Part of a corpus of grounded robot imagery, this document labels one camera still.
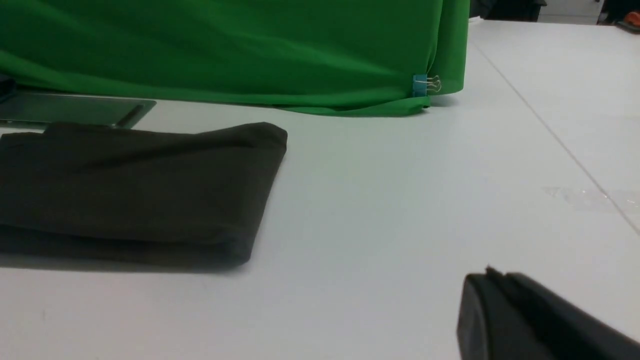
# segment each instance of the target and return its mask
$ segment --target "orange object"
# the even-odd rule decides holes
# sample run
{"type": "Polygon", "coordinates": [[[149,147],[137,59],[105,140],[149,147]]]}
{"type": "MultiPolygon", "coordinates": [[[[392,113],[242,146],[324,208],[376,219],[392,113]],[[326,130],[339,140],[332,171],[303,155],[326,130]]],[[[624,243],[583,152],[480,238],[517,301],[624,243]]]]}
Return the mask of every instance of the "orange object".
{"type": "Polygon", "coordinates": [[[630,12],[625,16],[624,20],[627,24],[640,26],[640,12],[630,12]]]}

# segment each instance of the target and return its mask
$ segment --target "black plastic object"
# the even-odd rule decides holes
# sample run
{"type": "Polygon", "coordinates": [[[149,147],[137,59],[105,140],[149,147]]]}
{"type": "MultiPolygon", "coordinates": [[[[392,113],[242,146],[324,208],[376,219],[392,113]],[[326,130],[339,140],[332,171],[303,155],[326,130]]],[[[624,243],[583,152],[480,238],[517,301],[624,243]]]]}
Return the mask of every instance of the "black plastic object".
{"type": "Polygon", "coordinates": [[[485,19],[537,22],[545,0],[498,0],[485,19]]]}
{"type": "Polygon", "coordinates": [[[167,266],[249,260],[287,133],[53,124],[0,138],[0,252],[167,266]]]}
{"type": "Polygon", "coordinates": [[[606,0],[602,6],[607,22],[612,24],[623,21],[628,13],[634,11],[640,11],[640,0],[606,0]]]}
{"type": "Polygon", "coordinates": [[[627,31],[631,34],[640,34],[640,26],[635,26],[633,24],[629,24],[628,22],[625,21],[618,21],[616,22],[616,26],[619,27],[620,29],[627,31]]]}
{"type": "Polygon", "coordinates": [[[0,102],[7,100],[15,93],[15,80],[0,74],[0,102]]]}
{"type": "Polygon", "coordinates": [[[463,360],[637,360],[640,344],[523,274],[487,268],[465,278],[463,360]]]}
{"type": "Polygon", "coordinates": [[[73,122],[130,129],[155,104],[153,100],[18,91],[0,102],[0,126],[45,129],[51,123],[73,122]]]}
{"type": "Polygon", "coordinates": [[[471,0],[469,17],[480,16],[485,19],[497,2],[498,0],[471,0]]]}

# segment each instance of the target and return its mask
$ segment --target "folded fabric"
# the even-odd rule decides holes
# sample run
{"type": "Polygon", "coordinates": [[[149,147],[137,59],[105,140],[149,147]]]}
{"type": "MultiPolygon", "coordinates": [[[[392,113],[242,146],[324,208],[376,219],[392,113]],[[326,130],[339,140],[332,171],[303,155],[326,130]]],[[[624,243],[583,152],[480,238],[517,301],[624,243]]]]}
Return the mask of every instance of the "folded fabric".
{"type": "Polygon", "coordinates": [[[523,274],[465,278],[462,360],[635,360],[640,344],[523,274]]]}
{"type": "Polygon", "coordinates": [[[287,133],[53,124],[0,138],[0,252],[157,265],[249,260],[287,133]]]}

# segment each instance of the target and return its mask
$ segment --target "green cloth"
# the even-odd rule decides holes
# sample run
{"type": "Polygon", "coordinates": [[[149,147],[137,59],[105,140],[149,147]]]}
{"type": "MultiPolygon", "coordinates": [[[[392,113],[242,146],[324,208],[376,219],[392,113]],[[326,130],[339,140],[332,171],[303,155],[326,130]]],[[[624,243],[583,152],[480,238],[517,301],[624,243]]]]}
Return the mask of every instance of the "green cloth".
{"type": "Polygon", "coordinates": [[[468,0],[2,0],[0,73],[83,94],[344,116],[462,89],[468,0]]]}

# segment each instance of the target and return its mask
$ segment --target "white tabletop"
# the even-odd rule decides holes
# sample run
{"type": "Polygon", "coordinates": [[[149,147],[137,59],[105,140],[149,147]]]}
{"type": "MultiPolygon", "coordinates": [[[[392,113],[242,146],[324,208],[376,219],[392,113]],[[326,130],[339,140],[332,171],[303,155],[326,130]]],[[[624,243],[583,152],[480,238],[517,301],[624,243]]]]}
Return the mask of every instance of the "white tabletop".
{"type": "MultiPolygon", "coordinates": [[[[482,22],[469,40],[640,231],[640,37],[612,26],[482,22]]],[[[561,192],[601,211],[584,203],[597,188],[561,192]]]]}
{"type": "Polygon", "coordinates": [[[251,261],[220,274],[0,268],[0,359],[459,359],[463,278],[489,263],[640,340],[640,238],[611,204],[549,195],[597,185],[476,45],[466,89],[433,103],[340,119],[160,101],[136,128],[289,132],[251,261]]]}

